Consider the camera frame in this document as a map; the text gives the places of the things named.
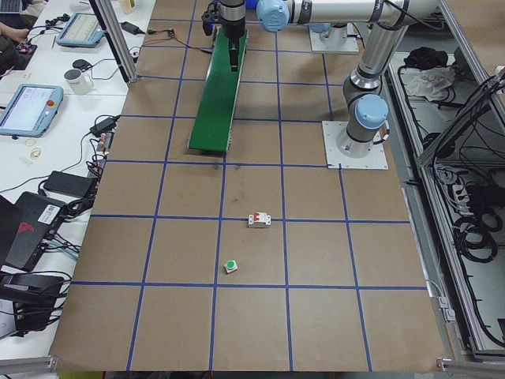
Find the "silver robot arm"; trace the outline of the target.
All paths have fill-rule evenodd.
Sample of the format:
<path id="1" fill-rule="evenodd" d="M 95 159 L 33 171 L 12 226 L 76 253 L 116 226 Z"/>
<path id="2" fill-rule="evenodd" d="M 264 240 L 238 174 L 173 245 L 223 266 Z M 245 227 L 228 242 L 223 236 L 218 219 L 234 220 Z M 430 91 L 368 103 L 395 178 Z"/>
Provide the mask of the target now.
<path id="1" fill-rule="evenodd" d="M 295 1 L 258 1 L 256 15 L 267 32 L 284 29 L 293 16 Z M 239 67 L 240 39 L 245 34 L 245 1 L 217 1 L 217 18 L 221 21 L 223 34 L 228 39 L 230 69 Z"/>
<path id="2" fill-rule="evenodd" d="M 359 64 L 344 81 L 350 120 L 336 141 L 342 154 L 358 159 L 370 153 L 387 120 L 388 106 L 379 96 L 379 86 L 396 46 L 408 25 L 421 22 L 437 6 L 437 1 L 260 1 L 256 15 L 268 32 L 279 32 L 288 24 L 372 25 Z"/>

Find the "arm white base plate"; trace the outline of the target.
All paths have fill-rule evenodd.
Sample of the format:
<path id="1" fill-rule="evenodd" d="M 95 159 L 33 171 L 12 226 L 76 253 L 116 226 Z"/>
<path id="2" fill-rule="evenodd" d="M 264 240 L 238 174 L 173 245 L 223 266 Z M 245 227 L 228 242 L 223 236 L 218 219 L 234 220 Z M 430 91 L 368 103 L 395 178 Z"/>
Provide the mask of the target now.
<path id="1" fill-rule="evenodd" d="M 321 54 L 358 54 L 357 33 L 352 24 L 309 25 L 311 50 Z"/>
<path id="2" fill-rule="evenodd" d="M 348 122 L 322 121 L 327 168 L 343 170 L 387 170 L 381 132 L 370 142 L 356 142 L 346 132 Z"/>

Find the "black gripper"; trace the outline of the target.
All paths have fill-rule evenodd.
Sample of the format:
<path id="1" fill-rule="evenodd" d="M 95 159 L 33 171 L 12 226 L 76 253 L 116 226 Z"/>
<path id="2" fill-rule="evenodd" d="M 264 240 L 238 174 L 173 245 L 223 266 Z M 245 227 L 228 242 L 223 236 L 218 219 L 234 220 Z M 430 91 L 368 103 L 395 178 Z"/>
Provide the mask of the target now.
<path id="1" fill-rule="evenodd" d="M 230 61 L 230 68 L 232 72 L 238 71 L 239 64 L 239 54 L 240 54 L 240 38 L 229 38 L 228 39 L 228 51 L 229 57 L 232 59 Z"/>

